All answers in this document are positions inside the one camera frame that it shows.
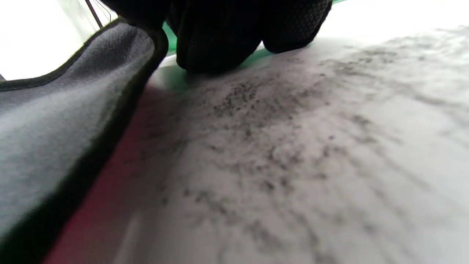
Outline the person's right hand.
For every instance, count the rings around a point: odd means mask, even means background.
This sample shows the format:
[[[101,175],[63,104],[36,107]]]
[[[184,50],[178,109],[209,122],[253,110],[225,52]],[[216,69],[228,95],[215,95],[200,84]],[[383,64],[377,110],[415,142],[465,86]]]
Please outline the person's right hand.
[[[177,37],[177,63],[190,73],[218,74],[241,65],[263,43],[275,54],[310,44],[331,0],[105,0],[144,29],[166,22]]]

